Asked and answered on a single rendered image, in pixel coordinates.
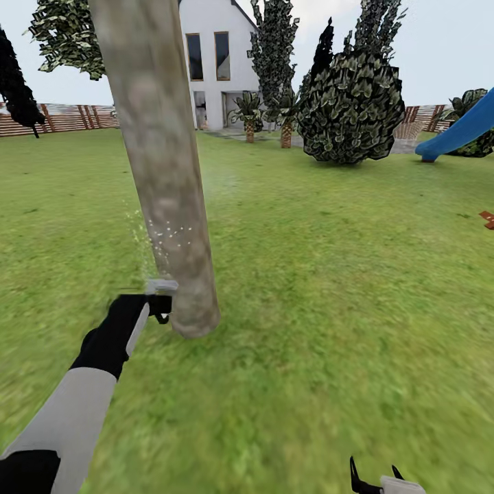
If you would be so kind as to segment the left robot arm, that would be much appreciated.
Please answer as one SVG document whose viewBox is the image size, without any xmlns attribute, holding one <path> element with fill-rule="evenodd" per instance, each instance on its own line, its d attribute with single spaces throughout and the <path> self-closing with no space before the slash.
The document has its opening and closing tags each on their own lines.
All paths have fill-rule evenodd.
<svg viewBox="0 0 494 494">
<path fill-rule="evenodd" d="M 119 294 L 84 337 L 81 354 L 27 427 L 0 451 L 0 494 L 78 494 L 90 471 L 110 398 L 152 315 L 170 315 L 173 280 Z"/>
</svg>

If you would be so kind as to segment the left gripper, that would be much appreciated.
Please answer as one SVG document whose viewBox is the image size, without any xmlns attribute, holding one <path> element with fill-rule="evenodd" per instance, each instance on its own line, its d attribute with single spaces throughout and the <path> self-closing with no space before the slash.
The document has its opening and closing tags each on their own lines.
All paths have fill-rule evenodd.
<svg viewBox="0 0 494 494">
<path fill-rule="evenodd" d="M 152 295 L 151 293 L 145 293 L 147 298 L 153 302 L 152 307 L 152 315 L 155 314 L 166 314 L 170 315 L 172 310 L 172 295 L 163 295 L 159 294 L 157 296 Z"/>
</svg>

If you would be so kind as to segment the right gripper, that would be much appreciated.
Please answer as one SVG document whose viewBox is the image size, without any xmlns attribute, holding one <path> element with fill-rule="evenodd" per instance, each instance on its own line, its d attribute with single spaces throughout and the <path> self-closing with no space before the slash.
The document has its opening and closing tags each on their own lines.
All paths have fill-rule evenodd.
<svg viewBox="0 0 494 494">
<path fill-rule="evenodd" d="M 353 470 L 351 471 L 351 483 L 353 490 L 358 492 L 358 494 L 379 494 L 380 487 L 371 486 L 369 484 L 362 484 L 362 481 L 360 480 L 360 478 L 358 478 L 357 470 L 355 468 L 355 463 L 352 456 L 350 462 L 353 463 L 354 468 L 354 473 Z M 404 480 L 396 466 L 392 466 L 392 469 L 393 473 L 395 473 L 396 479 Z"/>
</svg>

